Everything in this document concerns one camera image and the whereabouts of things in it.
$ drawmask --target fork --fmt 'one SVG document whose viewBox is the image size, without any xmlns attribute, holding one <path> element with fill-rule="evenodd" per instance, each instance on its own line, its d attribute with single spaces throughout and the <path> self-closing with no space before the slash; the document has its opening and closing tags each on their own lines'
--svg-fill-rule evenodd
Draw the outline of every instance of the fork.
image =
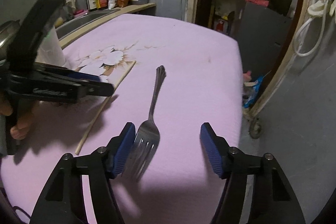
<svg viewBox="0 0 336 224">
<path fill-rule="evenodd" d="M 160 142 L 160 132 L 154 123 L 154 109 L 160 88 L 166 77 L 164 66 L 156 69 L 156 80 L 148 120 L 144 121 L 136 134 L 132 152 L 127 160 L 125 172 L 139 181 L 151 162 Z"/>
</svg>

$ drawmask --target floral pattern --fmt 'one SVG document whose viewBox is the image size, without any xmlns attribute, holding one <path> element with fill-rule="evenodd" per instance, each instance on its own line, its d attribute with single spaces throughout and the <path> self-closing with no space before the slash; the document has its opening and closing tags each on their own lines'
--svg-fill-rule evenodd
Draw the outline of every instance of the floral pattern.
<svg viewBox="0 0 336 224">
<path fill-rule="evenodd" d="M 118 48 L 115 45 L 109 46 L 103 50 L 98 50 L 92 54 L 77 60 L 77 71 L 98 75 L 102 82 L 110 82 L 109 76 L 115 69 L 124 69 L 131 64 L 135 57 L 131 55 L 132 50 L 147 50 L 156 48 L 152 46 L 144 46 L 144 48 L 135 49 L 137 42 L 129 47 Z"/>
</svg>

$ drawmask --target sink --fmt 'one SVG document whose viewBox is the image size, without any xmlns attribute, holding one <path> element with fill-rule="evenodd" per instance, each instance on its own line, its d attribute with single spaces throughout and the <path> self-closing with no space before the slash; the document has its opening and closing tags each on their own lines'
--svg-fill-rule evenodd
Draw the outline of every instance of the sink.
<svg viewBox="0 0 336 224">
<path fill-rule="evenodd" d="M 62 40 L 66 36 L 82 28 L 83 26 L 91 22 L 94 22 L 95 20 L 101 17 L 104 17 L 106 15 L 113 14 L 117 11 L 120 11 L 120 9 L 102 10 L 102 11 L 98 10 L 94 12 L 87 12 L 86 14 L 80 17 L 74 18 L 73 20 L 70 20 L 67 23 L 64 23 L 63 25 L 61 25 L 60 27 L 56 29 L 58 39 Z"/>
</svg>

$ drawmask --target gray cabinet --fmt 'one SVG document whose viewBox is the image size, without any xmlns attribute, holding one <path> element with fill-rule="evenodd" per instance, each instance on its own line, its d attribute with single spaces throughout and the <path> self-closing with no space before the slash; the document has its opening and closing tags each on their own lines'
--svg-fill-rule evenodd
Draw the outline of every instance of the gray cabinet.
<svg viewBox="0 0 336 224">
<path fill-rule="evenodd" d="M 291 22 L 288 17 L 250 2 L 235 11 L 230 36 L 238 42 L 243 71 L 251 70 L 253 80 L 273 68 Z"/>
</svg>

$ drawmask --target wheel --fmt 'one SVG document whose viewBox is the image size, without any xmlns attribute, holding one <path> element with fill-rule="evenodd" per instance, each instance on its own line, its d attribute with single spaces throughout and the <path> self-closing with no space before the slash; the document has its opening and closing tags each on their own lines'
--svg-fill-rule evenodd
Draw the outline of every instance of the wheel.
<svg viewBox="0 0 336 224">
<path fill-rule="evenodd" d="M 263 128 L 261 127 L 259 118 L 255 117 L 249 127 L 249 134 L 251 138 L 258 139 L 263 134 Z"/>
</svg>

